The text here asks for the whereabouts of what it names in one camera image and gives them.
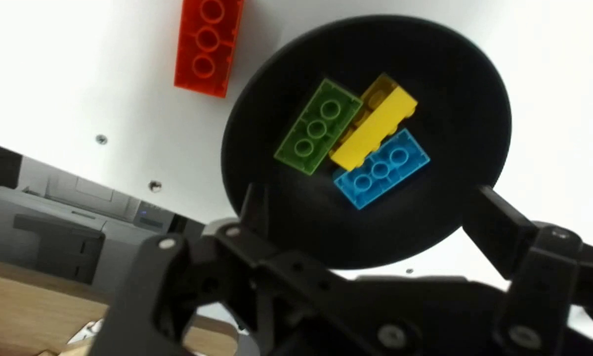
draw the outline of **black circular platform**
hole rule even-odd
[[[420,102],[404,127],[432,165],[358,212],[335,187],[329,159],[305,177],[273,153],[325,78],[360,98],[380,74]],[[250,185],[269,187],[277,246],[329,268],[384,266],[432,248],[467,220],[471,191],[499,181],[511,123],[499,72],[467,38],[418,19],[352,19],[295,40],[252,80],[224,139],[224,183],[238,212]]]

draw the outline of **wooden surface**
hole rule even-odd
[[[0,355],[60,355],[105,311],[107,303],[86,286],[0,264]],[[208,356],[234,356],[238,341],[232,325],[196,319],[184,345]]]

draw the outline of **yellow lego brick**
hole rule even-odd
[[[345,171],[364,165],[370,153],[378,151],[382,141],[398,131],[398,125],[416,114],[418,102],[402,90],[394,80],[380,76],[364,94],[366,110],[333,161]]]

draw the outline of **lego brick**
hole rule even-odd
[[[430,163],[430,155],[420,147],[414,135],[400,131],[382,145],[380,151],[370,155],[364,167],[339,175],[335,185],[356,210],[364,210]]]
[[[356,171],[382,141],[398,131],[398,125],[416,114],[418,102],[394,80],[380,76],[366,92],[364,117],[358,129],[345,137],[345,143],[333,153],[333,161],[345,171]]]
[[[313,177],[360,108],[358,98],[325,80],[277,149],[275,159]]]
[[[184,0],[177,88],[226,98],[244,0]]]

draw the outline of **red lego brick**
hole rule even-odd
[[[244,0],[184,0],[177,88],[226,98]]]

